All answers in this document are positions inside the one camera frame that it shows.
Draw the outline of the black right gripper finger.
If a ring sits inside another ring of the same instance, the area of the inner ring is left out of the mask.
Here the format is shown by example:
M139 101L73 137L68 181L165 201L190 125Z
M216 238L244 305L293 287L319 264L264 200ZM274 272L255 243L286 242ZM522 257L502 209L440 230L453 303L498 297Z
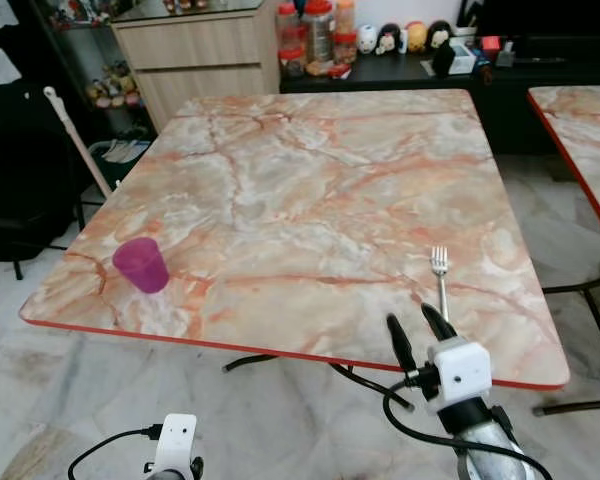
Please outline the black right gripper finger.
M457 337L454 326L448 323L445 315L442 315L442 312L438 311L433 305L423 303L422 316L425 321L427 321L429 329L431 329L434 338L436 338L438 342Z
M406 375L410 375L411 372L418 370L418 366L416 366L414 360L413 348L411 348L408 334L402 329L402 325L395 314L388 314L386 316L386 326L390 330L393 355L395 355L397 362L399 362L401 370Z

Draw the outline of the silver metal fork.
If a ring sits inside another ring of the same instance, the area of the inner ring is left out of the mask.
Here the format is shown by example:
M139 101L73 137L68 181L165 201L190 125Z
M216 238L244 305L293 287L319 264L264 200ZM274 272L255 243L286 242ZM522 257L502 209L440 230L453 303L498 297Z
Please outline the silver metal fork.
M450 323L450 311L448 311L448 297L446 291L446 275L448 273L448 251L443 246L431 248L431 270L437 280L437 308L443 320Z

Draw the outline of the purple plastic cup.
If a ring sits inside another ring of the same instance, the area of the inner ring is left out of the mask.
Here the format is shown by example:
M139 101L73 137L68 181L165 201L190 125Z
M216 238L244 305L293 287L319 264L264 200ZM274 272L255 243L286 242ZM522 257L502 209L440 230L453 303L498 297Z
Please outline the purple plastic cup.
M169 283L169 270L160 247L150 237L132 238L114 251L112 264L146 294L163 291Z

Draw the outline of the small black object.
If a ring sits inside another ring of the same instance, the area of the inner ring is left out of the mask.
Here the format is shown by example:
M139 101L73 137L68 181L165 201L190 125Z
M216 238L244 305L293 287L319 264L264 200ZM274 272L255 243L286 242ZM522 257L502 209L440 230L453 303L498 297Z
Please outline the small black object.
M455 63L456 54L454 47L450 44L443 44L434 50L433 58L431 59L431 68L433 77L442 79L450 76L450 69Z

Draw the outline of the white and blue box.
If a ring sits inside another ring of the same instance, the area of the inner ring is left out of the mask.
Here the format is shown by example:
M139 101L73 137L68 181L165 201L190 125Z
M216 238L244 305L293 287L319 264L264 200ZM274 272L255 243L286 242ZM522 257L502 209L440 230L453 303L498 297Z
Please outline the white and blue box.
M454 54L454 59L452 59L452 63L448 67L448 73L451 76L470 76L475 69L475 65L477 65L478 56L464 42L460 42L460 44L451 42L450 47L452 54Z

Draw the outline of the yellow round figurine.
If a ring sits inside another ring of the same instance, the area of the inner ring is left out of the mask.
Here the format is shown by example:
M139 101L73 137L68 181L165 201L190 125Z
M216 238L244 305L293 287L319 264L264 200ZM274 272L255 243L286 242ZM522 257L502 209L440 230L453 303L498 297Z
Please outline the yellow round figurine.
M414 20L402 28L402 52L419 54L427 46L428 27L419 20Z

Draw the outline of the black and white figurine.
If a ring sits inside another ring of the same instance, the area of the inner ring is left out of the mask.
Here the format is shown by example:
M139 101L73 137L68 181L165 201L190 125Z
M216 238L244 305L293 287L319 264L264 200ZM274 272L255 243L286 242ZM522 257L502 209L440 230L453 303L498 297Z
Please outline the black and white figurine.
M399 44L401 42L402 29L399 24L386 23L384 26L379 28L376 49L374 54L386 55L391 52L399 51Z

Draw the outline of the white round figurine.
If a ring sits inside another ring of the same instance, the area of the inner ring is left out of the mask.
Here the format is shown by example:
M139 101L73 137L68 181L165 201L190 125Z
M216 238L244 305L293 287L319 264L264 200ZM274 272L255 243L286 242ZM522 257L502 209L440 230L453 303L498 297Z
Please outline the white round figurine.
M379 29L370 24L358 28L358 51L361 55L373 54L378 45Z

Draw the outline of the orange filled red lid jar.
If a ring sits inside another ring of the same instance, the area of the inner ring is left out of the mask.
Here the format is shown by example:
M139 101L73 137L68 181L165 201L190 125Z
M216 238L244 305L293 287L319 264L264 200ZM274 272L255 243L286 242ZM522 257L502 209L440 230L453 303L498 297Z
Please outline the orange filled red lid jar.
M355 6L355 0L335 0L335 28L332 38L336 65L349 67L358 56Z

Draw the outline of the large red lid jar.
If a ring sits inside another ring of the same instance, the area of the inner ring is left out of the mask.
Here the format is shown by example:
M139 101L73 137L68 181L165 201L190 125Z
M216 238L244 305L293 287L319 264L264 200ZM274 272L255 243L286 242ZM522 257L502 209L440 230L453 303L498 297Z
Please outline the large red lid jar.
M335 32L335 5L332 0L306 0L303 13L306 65L309 76L327 76L335 64L332 33Z

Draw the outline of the small red lid jar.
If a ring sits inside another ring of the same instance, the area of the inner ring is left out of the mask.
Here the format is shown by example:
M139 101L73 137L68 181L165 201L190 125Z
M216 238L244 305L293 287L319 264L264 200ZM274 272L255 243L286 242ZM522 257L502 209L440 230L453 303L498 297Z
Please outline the small red lid jar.
M303 77L305 74L305 28L297 13L294 0L280 0L274 17L277 37L277 58L282 78Z

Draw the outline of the basket with papers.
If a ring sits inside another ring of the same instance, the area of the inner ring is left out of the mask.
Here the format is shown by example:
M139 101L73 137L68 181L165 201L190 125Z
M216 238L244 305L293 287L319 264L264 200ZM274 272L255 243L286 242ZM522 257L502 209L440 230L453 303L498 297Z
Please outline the basket with papers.
M111 140L91 143L88 151L109 189L116 189L150 146L150 140Z

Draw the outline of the black television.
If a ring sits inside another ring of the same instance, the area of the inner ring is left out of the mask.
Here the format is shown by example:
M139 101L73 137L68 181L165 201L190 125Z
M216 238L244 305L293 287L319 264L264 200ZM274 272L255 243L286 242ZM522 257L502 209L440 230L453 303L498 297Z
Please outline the black television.
M479 35L600 38L600 0L482 0Z

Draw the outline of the light wooden drawer cabinet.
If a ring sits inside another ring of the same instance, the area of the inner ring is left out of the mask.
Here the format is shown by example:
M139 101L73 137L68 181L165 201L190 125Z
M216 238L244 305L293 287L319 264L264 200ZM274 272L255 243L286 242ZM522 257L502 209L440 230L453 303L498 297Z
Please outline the light wooden drawer cabinet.
M274 19L280 0L137 0L111 29L155 132L200 97L280 92Z

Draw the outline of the black chair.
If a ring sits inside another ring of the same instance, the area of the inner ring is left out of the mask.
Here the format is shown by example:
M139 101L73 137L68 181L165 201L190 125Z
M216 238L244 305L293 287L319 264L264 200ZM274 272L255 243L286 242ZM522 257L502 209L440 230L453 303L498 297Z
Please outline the black chair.
M85 182L53 102L39 84L0 84L0 262L21 262L59 250L53 227L85 228Z

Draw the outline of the wooden stick with white tip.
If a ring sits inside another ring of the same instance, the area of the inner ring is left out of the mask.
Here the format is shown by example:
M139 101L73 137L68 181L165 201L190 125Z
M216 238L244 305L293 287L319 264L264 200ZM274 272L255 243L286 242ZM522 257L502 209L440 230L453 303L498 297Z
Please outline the wooden stick with white tip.
M99 166L96 165L94 157L90 155L90 151L88 150L88 146L85 145L84 141L81 140L79 132L77 132L76 125L73 124L70 114L64 106L64 100L61 96L58 95L56 90L53 87L47 86L44 87L43 90L44 96L47 97L49 104L52 105L54 111L56 111L56 115L59 118L59 122L62 123L64 132L66 132L67 136L71 138L72 145L76 147L76 150L79 151L80 156L82 157L82 161L88 168L91 178L95 180L96 187L98 187L99 191L102 192L102 196L105 200L109 200L113 195L113 189L109 186L107 179L105 179L102 170L100 170Z

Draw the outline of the colourful toy figurines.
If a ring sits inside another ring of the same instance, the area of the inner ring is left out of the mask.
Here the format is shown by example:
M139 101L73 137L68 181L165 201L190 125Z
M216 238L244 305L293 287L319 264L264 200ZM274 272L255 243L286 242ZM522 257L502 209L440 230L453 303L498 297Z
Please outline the colourful toy figurines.
M104 65L104 77L96 78L85 87L89 102L99 109L141 108L143 96L126 60Z

